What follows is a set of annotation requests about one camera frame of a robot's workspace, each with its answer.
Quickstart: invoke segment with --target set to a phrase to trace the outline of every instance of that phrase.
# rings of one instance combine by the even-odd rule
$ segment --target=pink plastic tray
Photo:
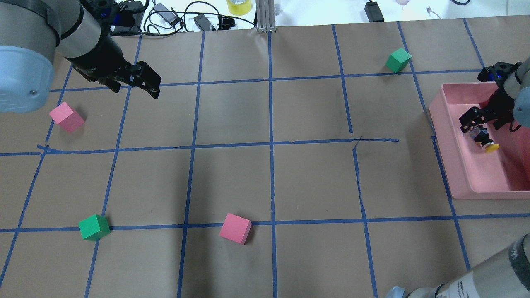
[[[460,131],[458,118],[487,102],[496,89],[495,83],[443,84],[429,106],[455,199],[530,199],[530,129],[510,133],[509,125],[495,130],[486,124],[490,137],[500,144],[492,153]]]

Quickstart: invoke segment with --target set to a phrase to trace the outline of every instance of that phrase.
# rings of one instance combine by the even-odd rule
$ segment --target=cable
[[[216,13],[207,13],[207,12],[204,12],[204,13],[200,13],[200,12],[189,12],[188,9],[191,5],[193,4],[197,4],[197,3],[202,3],[202,4],[206,4],[206,5],[209,5],[211,6],[213,9],[215,9]],[[149,6],[150,4],[150,0],[146,0],[146,3],[144,5],[144,9],[146,10],[147,7]],[[160,13],[164,13],[164,12],[170,12],[170,13],[174,13],[177,18],[178,18],[178,21],[177,23],[180,25],[180,27],[177,29],[176,28],[176,24],[173,25],[172,27],[164,27],[162,25],[159,25],[159,24],[155,24],[153,23],[153,21],[151,20],[151,16],[153,16],[154,14],[160,14]],[[139,28],[139,31],[138,32],[131,32],[131,31],[125,31],[125,32],[116,32],[116,33],[111,33],[111,36],[132,36],[132,35],[147,35],[147,36],[170,36],[170,35],[173,35],[179,31],[181,31],[182,29],[184,29],[186,32],[189,32],[187,26],[186,26],[186,15],[187,14],[207,14],[207,15],[217,15],[218,17],[227,17],[227,15],[222,15],[220,14],[219,10],[211,5],[210,3],[207,3],[207,2],[204,2],[204,1],[193,1],[191,2],[190,4],[188,4],[188,6],[186,7],[186,9],[184,10],[184,12],[177,12],[175,11],[173,8],[171,8],[171,10],[167,10],[167,11],[153,11],[153,9],[150,10],[149,14],[147,15],[147,17],[145,18],[145,21],[144,21],[144,24],[143,24],[143,29],[140,29]],[[251,24],[253,27],[256,27],[256,24],[249,21],[249,20],[246,20],[246,19],[243,19],[241,17],[237,17],[237,16],[228,16],[228,17],[232,17],[234,19],[237,19],[237,20],[241,20],[241,21],[244,21],[244,22],[247,22],[249,24]],[[150,31],[150,28],[155,28],[157,33],[153,33]],[[172,32],[168,32],[168,33],[160,33],[160,30],[159,28],[162,28],[162,29],[173,29],[174,31]]]
[[[466,4],[468,4],[470,1],[471,1],[471,0],[467,0],[467,2],[462,3],[462,2],[458,2],[458,1],[456,1],[456,0],[451,0],[451,2],[453,2],[454,4],[458,4],[458,5],[466,5]]]
[[[184,16],[182,17],[184,19],[183,26],[184,26],[184,30],[186,30],[186,32],[189,32],[188,31],[188,27],[186,26],[186,14],[188,12],[188,8],[190,8],[191,5],[197,4],[197,3],[202,3],[202,4],[206,4],[206,5],[209,5],[209,6],[213,7],[215,9],[215,11],[217,12],[217,15],[220,15],[219,10],[215,6],[211,5],[210,3],[204,2],[204,1],[193,1],[190,4],[188,4],[188,6],[186,6],[186,9],[184,10]]]
[[[514,129],[514,122],[515,122],[515,119],[512,119],[511,123],[510,123],[510,132],[511,133],[514,133],[516,132],[518,129],[521,128],[521,124],[519,124],[515,129]]]
[[[222,15],[222,14],[209,13],[209,12],[194,12],[194,11],[192,11],[192,12],[178,12],[178,11],[169,11],[169,10],[168,10],[168,11],[155,11],[155,12],[151,11],[151,12],[147,15],[147,17],[146,17],[146,21],[149,20],[149,18],[150,18],[152,15],[154,15],[154,14],[159,14],[159,13],[162,13],[162,12],[172,12],[172,13],[176,13],[176,14],[178,14],[178,13],[183,14],[182,16],[177,16],[177,17],[178,17],[182,22],[184,22],[184,25],[181,26],[181,27],[184,28],[184,29],[186,29],[186,25],[185,25],[186,21],[185,21],[185,19],[186,19],[186,15],[187,15],[187,14],[208,14],[208,15],[220,15],[220,16],[226,16],[226,15]],[[243,19],[243,18],[241,18],[241,17],[237,17],[237,16],[229,16],[229,17],[233,17],[234,19],[238,19],[238,20],[241,20],[241,21],[245,21],[245,22],[251,24],[251,25],[254,27],[254,23],[252,23],[252,22],[249,21],[249,20],[245,20],[245,19]]]
[[[434,10],[432,10],[432,8],[430,8],[430,6],[428,6],[428,7],[427,7],[427,14],[428,14],[429,16],[431,16],[431,15],[430,15],[431,12],[432,12],[433,14],[436,14],[436,16],[441,20],[440,15],[437,14],[436,12],[434,12]]]

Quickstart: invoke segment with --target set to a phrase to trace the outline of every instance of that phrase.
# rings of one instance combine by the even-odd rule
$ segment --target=power adapter
[[[214,25],[208,20],[204,14],[199,14],[194,17],[195,25],[201,29],[201,31],[215,31]]]
[[[174,26],[180,21],[180,18],[172,12],[168,12],[169,10],[162,3],[153,6],[153,10],[158,12],[158,15],[171,26]]]
[[[385,18],[379,9],[379,5],[375,1],[372,2],[372,0],[370,0],[370,2],[365,4],[365,12],[370,23],[385,21]]]

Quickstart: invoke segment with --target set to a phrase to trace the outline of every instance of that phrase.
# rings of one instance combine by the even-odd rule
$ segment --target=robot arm
[[[515,120],[530,127],[530,57],[506,80],[505,90],[515,99]]]
[[[160,76],[145,62],[127,62],[109,36],[123,7],[114,0],[0,0],[0,112],[44,105],[56,47],[87,80],[116,93],[121,81],[158,98]]]
[[[498,62],[485,67],[478,80],[495,81],[498,88],[484,107],[472,107],[460,117],[460,129],[464,134],[469,132],[487,152],[492,152],[499,146],[489,138],[488,130],[482,124],[493,121],[495,129],[510,124],[510,132],[521,126],[530,127],[530,58],[524,63]]]

